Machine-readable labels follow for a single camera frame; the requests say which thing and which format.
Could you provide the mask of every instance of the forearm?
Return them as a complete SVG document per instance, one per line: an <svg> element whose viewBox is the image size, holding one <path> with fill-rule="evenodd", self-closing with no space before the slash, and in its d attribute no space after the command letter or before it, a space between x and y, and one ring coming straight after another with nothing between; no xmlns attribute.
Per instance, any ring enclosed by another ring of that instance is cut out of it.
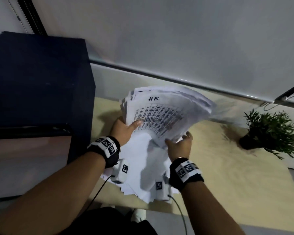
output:
<svg viewBox="0 0 294 235"><path fill-rule="evenodd" d="M55 234L76 218L105 167L88 152L21 196L0 215L0 234Z"/></svg>
<svg viewBox="0 0 294 235"><path fill-rule="evenodd" d="M202 181L189 182L181 194L195 234L244 234Z"/></svg>

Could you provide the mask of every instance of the black plant pot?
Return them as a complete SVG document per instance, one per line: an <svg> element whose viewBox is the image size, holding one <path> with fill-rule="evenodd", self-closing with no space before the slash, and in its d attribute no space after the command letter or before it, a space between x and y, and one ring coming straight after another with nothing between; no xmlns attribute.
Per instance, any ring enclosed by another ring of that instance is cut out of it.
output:
<svg viewBox="0 0 294 235"><path fill-rule="evenodd" d="M248 134L239 139L239 144L243 149L258 149L260 146L257 144L257 141L251 138Z"/></svg>

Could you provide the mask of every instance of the hand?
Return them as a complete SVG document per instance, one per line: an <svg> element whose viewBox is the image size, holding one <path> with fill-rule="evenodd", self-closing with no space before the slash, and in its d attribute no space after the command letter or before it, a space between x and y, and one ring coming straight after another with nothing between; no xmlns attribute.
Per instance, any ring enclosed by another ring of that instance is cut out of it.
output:
<svg viewBox="0 0 294 235"><path fill-rule="evenodd" d="M126 126L123 121L123 117L119 117L114 122L109 135L115 137L119 141L120 146L123 146L129 141L133 131L141 124L142 121L138 120L133 122L130 126Z"/></svg>
<svg viewBox="0 0 294 235"><path fill-rule="evenodd" d="M193 136L187 131L186 135L183 135L182 138L183 140L177 143L173 143L168 139L165 140L165 144L168 146L168 155L171 162L180 157L189 158Z"/></svg>

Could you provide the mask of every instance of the desk surface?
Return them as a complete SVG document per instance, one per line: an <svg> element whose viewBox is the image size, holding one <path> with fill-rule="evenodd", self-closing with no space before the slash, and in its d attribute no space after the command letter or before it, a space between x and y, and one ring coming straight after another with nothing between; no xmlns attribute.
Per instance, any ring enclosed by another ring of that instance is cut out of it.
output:
<svg viewBox="0 0 294 235"><path fill-rule="evenodd" d="M109 134L118 116L118 102L96 97L92 140ZM241 149L236 142L246 129L202 121L190 132L194 136L190 159L202 170L205 184L237 223L294 232L294 182L281 160L263 149ZM100 179L90 198L102 184ZM181 195L175 194L174 198L187 215ZM174 203L146 204L135 195L123 195L111 183L106 183L96 201L180 214Z"/></svg>

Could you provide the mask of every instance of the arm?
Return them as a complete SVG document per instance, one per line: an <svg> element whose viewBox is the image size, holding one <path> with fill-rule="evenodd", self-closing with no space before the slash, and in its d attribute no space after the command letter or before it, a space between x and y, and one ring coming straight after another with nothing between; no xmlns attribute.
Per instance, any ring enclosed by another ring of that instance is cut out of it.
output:
<svg viewBox="0 0 294 235"><path fill-rule="evenodd" d="M178 143L165 141L172 162L179 157L189 158L192 139L192 135L187 132L186 135L183 135L183 140ZM195 234L245 234L212 195L204 182L187 183L181 190L181 194Z"/></svg>
<svg viewBox="0 0 294 235"><path fill-rule="evenodd" d="M121 146L140 122L118 119L110 135ZM0 234L56 234L76 218L103 173L105 159L87 152L21 196L0 215Z"/></svg>

